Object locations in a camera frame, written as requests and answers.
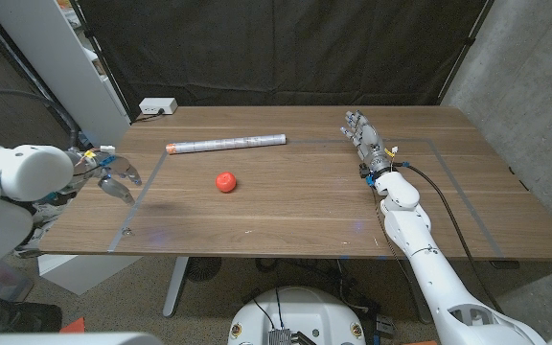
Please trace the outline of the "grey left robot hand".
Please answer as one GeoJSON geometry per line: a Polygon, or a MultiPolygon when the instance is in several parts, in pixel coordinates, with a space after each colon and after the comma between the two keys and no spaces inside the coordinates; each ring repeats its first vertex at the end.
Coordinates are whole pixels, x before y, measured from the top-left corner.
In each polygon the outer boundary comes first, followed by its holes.
{"type": "Polygon", "coordinates": [[[74,173],[70,182],[59,191],[61,194],[77,193],[91,178],[96,178],[106,194],[119,198],[128,206],[135,204],[131,191],[116,176],[128,178],[137,186],[142,185],[141,176],[126,158],[115,153],[113,146],[89,150],[70,148],[66,154],[74,165],[74,173]]]}

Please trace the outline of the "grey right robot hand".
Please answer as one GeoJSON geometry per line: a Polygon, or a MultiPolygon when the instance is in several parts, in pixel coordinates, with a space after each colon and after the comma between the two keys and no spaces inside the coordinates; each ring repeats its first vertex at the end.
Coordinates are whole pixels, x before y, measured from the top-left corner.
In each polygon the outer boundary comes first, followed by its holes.
{"type": "Polygon", "coordinates": [[[356,148],[361,160],[359,174],[361,178],[377,179],[385,173],[394,171],[392,159],[385,150],[382,138],[369,120],[359,111],[345,113],[347,127],[340,130],[356,148]]]}

